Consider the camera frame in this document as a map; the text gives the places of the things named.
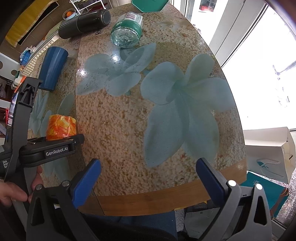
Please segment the metal screw head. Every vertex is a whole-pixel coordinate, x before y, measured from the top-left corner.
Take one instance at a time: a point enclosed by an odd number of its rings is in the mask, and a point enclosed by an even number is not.
[[[35,187],[35,189],[39,191],[42,187],[43,187],[42,184],[38,184],[38,185]]]
[[[235,181],[233,180],[229,180],[228,181],[229,186],[235,187],[235,185],[237,184]]]
[[[262,190],[263,187],[262,187],[261,184],[257,183],[257,184],[256,184],[256,188],[259,189],[259,190]]]
[[[70,185],[70,181],[68,181],[68,180],[65,180],[65,181],[62,182],[63,187],[67,187],[69,185]]]

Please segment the orange fruit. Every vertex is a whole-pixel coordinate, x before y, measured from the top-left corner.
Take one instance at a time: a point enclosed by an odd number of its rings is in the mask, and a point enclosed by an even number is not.
[[[68,12],[66,13],[66,16],[67,16],[67,17],[70,17],[73,13],[74,13],[74,12],[72,12],[72,11],[68,11]]]

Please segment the black thermos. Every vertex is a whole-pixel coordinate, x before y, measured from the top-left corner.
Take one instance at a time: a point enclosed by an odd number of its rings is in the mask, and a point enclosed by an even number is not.
[[[89,31],[102,29],[106,27],[110,21],[111,15],[106,9],[77,15],[61,23],[59,27],[59,36],[62,39],[68,39]]]

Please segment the human hand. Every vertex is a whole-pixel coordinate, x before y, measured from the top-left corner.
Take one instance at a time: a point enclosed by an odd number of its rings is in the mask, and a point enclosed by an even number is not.
[[[32,190],[35,190],[35,187],[38,184],[43,184],[42,178],[40,176],[42,173],[41,166],[38,166],[37,173],[34,181],[32,182]],[[28,197],[26,192],[23,191],[19,186],[11,182],[4,182],[3,180],[0,181],[0,203],[2,203],[6,207],[10,207],[12,204],[12,199],[25,202],[32,200],[32,194]]]
[[[41,166],[38,166],[37,167],[36,177],[35,177],[35,179],[33,180],[32,184],[31,184],[31,188],[32,188],[33,191],[35,190],[35,187],[38,184],[42,184],[43,185],[43,180],[42,180],[42,178],[40,176],[41,173],[42,173],[42,168],[41,168]],[[31,195],[28,197],[29,203],[31,203],[32,196],[33,196],[33,193],[31,193]]]

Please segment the orange roll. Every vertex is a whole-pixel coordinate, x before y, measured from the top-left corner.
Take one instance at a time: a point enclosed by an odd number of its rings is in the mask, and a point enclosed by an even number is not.
[[[58,140],[76,135],[76,119],[71,116],[51,115],[46,131],[46,140]]]

